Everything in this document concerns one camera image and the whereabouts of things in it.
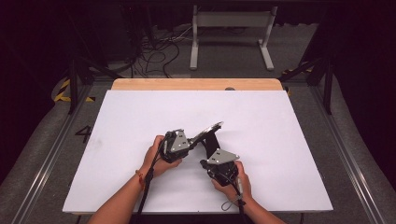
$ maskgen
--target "white paper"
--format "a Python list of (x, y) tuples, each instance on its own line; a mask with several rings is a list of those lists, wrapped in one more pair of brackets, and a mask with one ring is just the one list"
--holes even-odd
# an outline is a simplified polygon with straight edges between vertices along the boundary
[[(134, 175), (157, 134), (184, 129), (193, 138), (219, 121), (220, 147), (241, 157), (263, 207), (332, 210), (284, 91), (108, 91), (64, 212), (95, 212)], [(203, 159), (205, 149), (198, 145), (176, 169), (154, 178), (143, 212), (225, 213), (226, 198), (213, 188)]]

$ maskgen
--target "forearm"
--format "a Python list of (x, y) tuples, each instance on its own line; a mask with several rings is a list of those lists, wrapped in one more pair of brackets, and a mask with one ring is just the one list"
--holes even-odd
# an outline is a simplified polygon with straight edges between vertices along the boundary
[(254, 199), (246, 199), (244, 205), (245, 214), (255, 224), (277, 224), (284, 223), (278, 217), (268, 212), (265, 208), (259, 205)]
[(134, 175), (98, 209), (89, 223), (128, 223), (141, 192), (139, 176)]

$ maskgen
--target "wooden edge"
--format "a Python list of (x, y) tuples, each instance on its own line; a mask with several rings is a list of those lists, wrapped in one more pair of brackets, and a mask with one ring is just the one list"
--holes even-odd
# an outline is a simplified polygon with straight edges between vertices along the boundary
[(283, 91), (276, 78), (119, 78), (113, 91)]

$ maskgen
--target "hand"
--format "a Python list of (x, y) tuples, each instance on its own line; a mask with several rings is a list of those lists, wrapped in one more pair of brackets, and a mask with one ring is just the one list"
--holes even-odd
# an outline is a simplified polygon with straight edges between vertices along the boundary
[[(250, 181), (248, 180), (248, 175), (245, 174), (244, 170), (244, 165), (242, 164), (241, 161), (234, 161), (236, 167), (238, 168), (238, 178), (242, 182), (242, 188), (243, 188), (243, 200), (250, 200), (253, 199), (251, 195), (251, 186), (250, 186)], [(236, 198), (236, 191), (231, 185), (227, 185), (225, 187), (222, 187), (218, 181), (212, 179), (212, 184), (215, 187), (216, 190), (222, 192), (227, 196), (228, 200), (230, 202), (234, 201)]]
[[(164, 139), (164, 136), (157, 135), (154, 139), (154, 143), (148, 149), (148, 152), (146, 153), (145, 159), (143, 161), (143, 165), (139, 170), (140, 173), (142, 173), (143, 175), (146, 175), (146, 173), (148, 172), (149, 167), (151, 166), (151, 163), (155, 157), (155, 154), (157, 153), (158, 147), (160, 146), (160, 143), (163, 139)], [(158, 161), (154, 165), (154, 177), (162, 175), (167, 170), (169, 170), (171, 168), (175, 168), (179, 164), (181, 164), (181, 159), (174, 161), (172, 163), (168, 163), (168, 162), (164, 161), (163, 159), (161, 159), (160, 155), (157, 156), (156, 160), (158, 160)]]

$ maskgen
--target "table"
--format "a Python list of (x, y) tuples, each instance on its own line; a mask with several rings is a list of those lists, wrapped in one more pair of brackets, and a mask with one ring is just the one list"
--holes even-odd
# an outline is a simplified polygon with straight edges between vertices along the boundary
[[(227, 87), (239, 91), (220, 91)], [(220, 146), (240, 155), (255, 198), (264, 207), (332, 210), (289, 97), (277, 80), (192, 78), (114, 82), (63, 211), (95, 212), (134, 174), (155, 134), (183, 128), (193, 137), (218, 121), (225, 122), (217, 131)], [(197, 146), (177, 169), (155, 178), (143, 213), (236, 213), (236, 207), (221, 211), (225, 197), (213, 189), (200, 159), (205, 159), (205, 150)]]

